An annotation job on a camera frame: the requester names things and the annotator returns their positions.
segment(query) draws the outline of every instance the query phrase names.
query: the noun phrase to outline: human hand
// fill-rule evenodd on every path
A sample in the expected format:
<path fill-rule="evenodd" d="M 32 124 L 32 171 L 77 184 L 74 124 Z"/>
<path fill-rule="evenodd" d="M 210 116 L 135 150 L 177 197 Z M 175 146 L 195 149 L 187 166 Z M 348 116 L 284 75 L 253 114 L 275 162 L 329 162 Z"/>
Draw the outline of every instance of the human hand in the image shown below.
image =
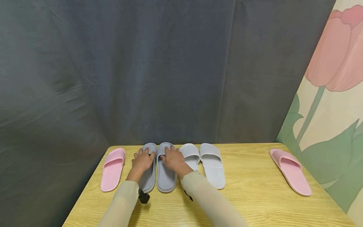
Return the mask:
<path fill-rule="evenodd" d="M 179 148 L 171 146 L 165 148 L 165 155 L 161 155 L 160 158 L 163 160 L 165 166 L 172 171 L 174 171 L 180 179 L 182 179 L 188 173 L 193 172 L 193 170 L 184 162 L 184 156 L 179 151 Z"/>
<path fill-rule="evenodd" d="M 179 151 L 179 148 L 175 149 L 173 146 L 170 147 L 170 150 L 165 147 L 165 155 L 161 155 L 160 158 L 163 160 L 165 166 L 173 171 L 175 171 L 178 166 L 185 163 L 184 156 Z"/>
<path fill-rule="evenodd" d="M 142 148 L 138 153 L 134 154 L 134 158 L 132 159 L 132 168 L 127 176 L 127 181 L 135 181 L 139 182 L 142 174 L 150 168 L 152 162 L 154 161 L 156 151 L 153 151 L 149 156 L 149 148 L 143 150 Z"/>

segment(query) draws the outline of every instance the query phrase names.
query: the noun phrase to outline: black strap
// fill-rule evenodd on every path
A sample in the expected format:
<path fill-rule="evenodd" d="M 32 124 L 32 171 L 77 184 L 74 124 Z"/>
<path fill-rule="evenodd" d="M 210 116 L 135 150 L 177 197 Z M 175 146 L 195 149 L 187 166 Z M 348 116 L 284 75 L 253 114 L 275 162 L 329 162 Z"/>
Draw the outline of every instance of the black strap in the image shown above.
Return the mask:
<path fill-rule="evenodd" d="M 193 201 L 193 198 L 190 195 L 188 195 L 188 193 L 185 190 L 184 190 L 184 192 L 190 198 L 190 200 Z"/>
<path fill-rule="evenodd" d="M 144 193 L 141 189 L 139 189 L 139 200 L 142 204 L 146 204 L 149 202 L 150 196 L 147 193 Z"/>

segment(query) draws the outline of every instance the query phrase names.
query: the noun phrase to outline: dark backdrop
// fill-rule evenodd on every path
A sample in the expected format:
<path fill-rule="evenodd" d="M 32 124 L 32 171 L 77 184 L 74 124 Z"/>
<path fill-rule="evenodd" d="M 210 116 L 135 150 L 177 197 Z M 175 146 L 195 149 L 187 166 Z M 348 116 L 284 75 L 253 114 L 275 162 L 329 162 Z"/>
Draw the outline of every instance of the dark backdrop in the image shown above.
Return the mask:
<path fill-rule="evenodd" d="M 334 0 L 1 0 L 0 226 L 60 226 L 111 145 L 273 142 Z"/>

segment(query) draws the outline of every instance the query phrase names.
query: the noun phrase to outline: slipper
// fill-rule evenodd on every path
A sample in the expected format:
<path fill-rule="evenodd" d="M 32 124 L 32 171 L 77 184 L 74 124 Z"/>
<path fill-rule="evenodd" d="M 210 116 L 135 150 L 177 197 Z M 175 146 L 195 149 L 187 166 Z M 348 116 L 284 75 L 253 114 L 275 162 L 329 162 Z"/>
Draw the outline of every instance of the slipper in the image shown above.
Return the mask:
<path fill-rule="evenodd" d="M 200 161 L 198 148 L 192 143 L 186 143 L 180 148 L 180 152 L 184 156 L 184 161 L 194 171 L 198 170 L 198 163 Z"/>
<path fill-rule="evenodd" d="M 153 151 L 157 151 L 156 144 L 154 143 L 147 143 L 142 147 L 142 150 L 144 151 L 146 148 L 149 148 L 149 154 L 151 154 Z M 155 169 L 156 169 L 156 155 L 154 158 L 154 162 L 150 166 L 149 169 L 147 169 L 144 174 L 141 176 L 139 181 L 140 189 L 144 193 L 150 192 L 155 185 Z"/>
<path fill-rule="evenodd" d="M 123 148 L 117 148 L 109 153 L 103 164 L 101 178 L 101 190 L 103 192 L 114 190 L 120 182 L 121 172 L 126 152 Z"/>
<path fill-rule="evenodd" d="M 168 169 L 160 157 L 160 155 L 165 155 L 165 147 L 170 149 L 171 146 L 174 145 L 168 142 L 161 143 L 156 154 L 156 162 L 158 165 L 158 181 L 156 185 L 158 186 L 158 190 L 162 193 L 172 192 L 176 186 L 176 173 Z"/>
<path fill-rule="evenodd" d="M 294 156 L 279 149 L 270 150 L 270 155 L 290 187 L 300 195 L 310 196 L 311 188 Z"/>
<path fill-rule="evenodd" d="M 202 143 L 199 153 L 205 177 L 216 189 L 223 189 L 226 179 L 218 148 L 209 143 Z"/>

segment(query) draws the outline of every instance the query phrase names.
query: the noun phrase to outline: beige sleeve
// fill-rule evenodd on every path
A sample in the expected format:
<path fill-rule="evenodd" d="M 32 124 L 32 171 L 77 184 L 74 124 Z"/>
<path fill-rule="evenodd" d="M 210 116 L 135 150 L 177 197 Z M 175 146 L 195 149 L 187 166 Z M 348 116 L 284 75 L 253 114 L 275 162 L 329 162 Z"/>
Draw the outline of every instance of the beige sleeve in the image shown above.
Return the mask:
<path fill-rule="evenodd" d="M 214 227 L 248 226 L 233 205 L 199 172 L 185 175 L 181 185 L 193 201 L 199 204 Z"/>
<path fill-rule="evenodd" d="M 135 181 L 124 181 L 103 215 L 99 227 L 127 227 L 139 197 L 139 185 Z"/>

